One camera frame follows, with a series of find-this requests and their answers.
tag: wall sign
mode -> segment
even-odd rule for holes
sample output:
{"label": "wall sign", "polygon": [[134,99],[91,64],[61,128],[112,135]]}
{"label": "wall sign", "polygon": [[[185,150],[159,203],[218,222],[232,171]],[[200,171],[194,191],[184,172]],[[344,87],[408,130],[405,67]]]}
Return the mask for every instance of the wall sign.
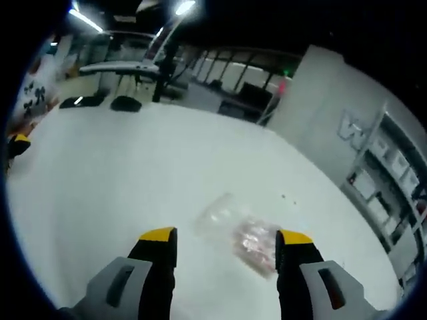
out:
{"label": "wall sign", "polygon": [[369,137],[369,133],[369,128],[361,124],[361,121],[349,111],[344,110],[338,127],[338,135],[341,139],[348,141],[353,149],[359,151]]}

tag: white box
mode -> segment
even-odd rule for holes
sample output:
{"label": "white box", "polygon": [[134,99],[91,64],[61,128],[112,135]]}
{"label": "white box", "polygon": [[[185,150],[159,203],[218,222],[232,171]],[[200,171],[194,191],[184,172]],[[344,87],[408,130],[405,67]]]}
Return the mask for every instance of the white box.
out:
{"label": "white box", "polygon": [[386,225],[384,226],[384,230],[388,235],[391,235],[394,230],[396,230],[398,226],[398,222],[395,220],[395,218],[390,217],[390,220],[387,221]]}
{"label": "white box", "polygon": [[372,142],[369,150],[371,150],[371,152],[378,158],[383,158],[389,150],[389,146],[383,138],[375,137],[375,140]]}
{"label": "white box", "polygon": [[373,197],[368,202],[368,207],[379,224],[383,225],[389,218],[389,215],[377,197]]}
{"label": "white box", "polygon": [[406,170],[409,168],[409,163],[405,156],[399,149],[395,149],[390,156],[387,158],[387,162],[390,165],[390,169],[394,176],[399,179]]}
{"label": "white box", "polygon": [[418,177],[416,176],[413,168],[410,167],[401,178],[401,186],[403,188],[403,192],[411,196],[415,188],[417,188],[419,184],[420,180],[418,180]]}
{"label": "white box", "polygon": [[359,191],[366,200],[371,198],[376,192],[375,182],[365,170],[361,170],[361,172],[357,174],[353,182],[353,187]]}

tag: white table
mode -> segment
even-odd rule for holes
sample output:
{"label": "white table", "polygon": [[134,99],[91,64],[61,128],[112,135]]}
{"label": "white table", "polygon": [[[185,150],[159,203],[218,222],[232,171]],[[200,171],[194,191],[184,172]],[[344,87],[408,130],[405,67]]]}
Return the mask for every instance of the white table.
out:
{"label": "white table", "polygon": [[172,319],[280,319],[276,277],[265,280],[194,232],[194,219],[225,192],[265,221],[306,231],[324,259],[363,284],[377,309],[398,300],[392,265],[361,214],[271,131],[151,103],[139,113],[54,109],[31,140],[9,175],[11,216],[56,306],[82,298],[87,282],[127,256],[140,234],[173,225]]}
{"label": "white table", "polygon": [[119,72],[132,74],[148,74],[158,75],[159,67],[152,61],[106,61],[85,65],[80,68],[81,73],[96,73],[96,72]]}

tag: shelf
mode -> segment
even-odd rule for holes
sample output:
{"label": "shelf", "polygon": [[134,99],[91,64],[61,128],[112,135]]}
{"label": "shelf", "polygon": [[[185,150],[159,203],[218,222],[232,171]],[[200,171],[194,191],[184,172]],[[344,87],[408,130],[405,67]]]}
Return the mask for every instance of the shelf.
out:
{"label": "shelf", "polygon": [[412,230],[413,230],[413,231],[416,231],[416,230],[418,230],[418,229],[422,229],[422,232],[423,232],[424,234],[426,234],[427,230],[424,230],[424,229],[422,228],[422,224],[423,224],[423,223],[425,223],[426,218],[427,218],[427,209],[426,209],[426,210],[424,210],[424,212],[420,215],[420,220],[419,220],[419,221],[417,221],[417,223],[416,223],[416,224],[415,224],[415,226],[412,228]]}
{"label": "shelf", "polygon": [[427,221],[425,221],[424,224],[421,224],[420,230],[422,230],[422,241],[424,243],[424,249],[427,249]]}
{"label": "shelf", "polygon": [[341,186],[341,191],[347,196],[347,198],[353,203],[353,205],[359,210],[362,216],[368,222],[369,226],[374,230],[377,236],[381,236],[387,244],[386,251],[389,252],[393,248],[393,242],[390,236],[385,232],[383,226],[379,224],[375,217],[373,217],[368,204],[361,194],[348,182],[347,180]]}
{"label": "shelf", "polygon": [[393,173],[393,171],[391,171],[391,169],[390,169],[390,167],[389,167],[389,165],[388,165],[388,163],[385,161],[385,159],[383,159],[383,158],[378,158],[371,150],[366,150],[366,152],[368,152],[369,154],[371,154],[371,156],[375,159],[375,160],[377,160],[377,162],[379,162],[379,164],[381,164],[381,166],[383,167],[383,168],[385,168],[385,170],[387,171],[387,173],[391,176],[391,178],[393,178],[393,180],[394,180],[394,182],[395,182],[395,184],[397,184],[397,186],[398,186],[398,188],[399,188],[399,190],[402,192],[402,194],[403,194],[403,196],[404,196],[404,198],[405,198],[405,200],[406,200],[406,202],[408,202],[408,204],[409,204],[409,206],[410,206],[410,208],[411,208],[411,210],[412,210],[412,213],[413,213],[413,215],[414,215],[414,217],[415,217],[415,220],[416,220],[416,224],[417,223],[420,223],[421,221],[422,221],[422,219],[421,219],[421,216],[420,216],[420,214],[419,214],[419,212],[418,212],[418,210],[417,210],[417,208],[416,208],[416,206],[415,206],[415,203],[414,203],[414,201],[412,200],[412,198],[411,198],[411,196],[409,196],[405,191],[404,191],[404,189],[402,188],[402,184],[401,184],[401,182],[400,182],[400,180],[395,176],[395,174]]}
{"label": "shelf", "polygon": [[417,173],[424,180],[427,180],[427,148],[425,147],[425,141],[418,137],[420,134],[415,135],[415,137],[418,137],[417,139],[413,139],[414,137],[411,137],[411,134],[407,132],[402,125],[399,117],[393,115],[393,112],[389,110],[386,111],[381,127],[384,128],[387,135],[398,144],[399,148],[403,151],[410,164],[414,166]]}

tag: plastic bag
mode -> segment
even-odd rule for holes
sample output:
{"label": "plastic bag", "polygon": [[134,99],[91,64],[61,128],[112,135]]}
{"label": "plastic bag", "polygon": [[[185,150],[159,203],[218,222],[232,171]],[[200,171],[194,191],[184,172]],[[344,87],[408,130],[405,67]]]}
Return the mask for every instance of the plastic bag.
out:
{"label": "plastic bag", "polygon": [[280,227],[252,216],[230,193],[215,200],[196,221],[197,232],[217,247],[231,249],[263,277],[275,272]]}

